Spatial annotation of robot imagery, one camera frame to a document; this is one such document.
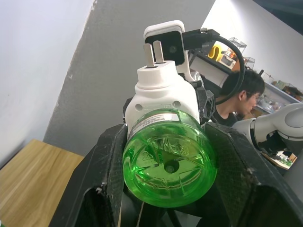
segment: ceiling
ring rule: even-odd
[[[303,35],[303,0],[254,0]]]

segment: black shirt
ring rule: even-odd
[[[214,112],[213,114],[214,118],[218,121],[219,124],[222,124],[222,125],[226,125],[226,126],[229,126],[229,127],[232,127],[233,124],[235,124],[238,120],[236,118],[236,116],[233,114],[233,113],[230,113],[228,115],[228,118],[227,119],[223,119],[219,113],[217,112],[217,110]]]

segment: man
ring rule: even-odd
[[[239,71],[232,72],[228,76],[216,101],[222,100],[233,90],[239,76]],[[264,89],[265,83],[262,77],[253,70],[245,70],[244,80],[239,91],[226,102],[216,106],[216,111],[213,114],[214,118],[219,124],[232,126],[237,122],[233,112],[241,115],[249,114],[257,104],[257,99],[264,92]]]

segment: black hair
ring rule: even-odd
[[[232,89],[235,87],[238,78],[240,76],[239,71],[232,72],[225,82],[223,83],[222,89],[220,91],[221,96],[228,95]],[[238,92],[246,91],[247,98],[250,98],[254,94],[262,94],[265,89],[265,83],[263,78],[253,70],[245,69],[245,76],[241,87]]]

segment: plug prong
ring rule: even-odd
[[[164,63],[164,57],[163,57],[163,51],[162,51],[162,45],[160,41],[155,41],[152,43],[153,49],[155,50],[155,57],[157,63]]]
[[[145,58],[147,60],[147,67],[155,67],[155,62],[153,61],[152,45],[144,44],[143,49]]]

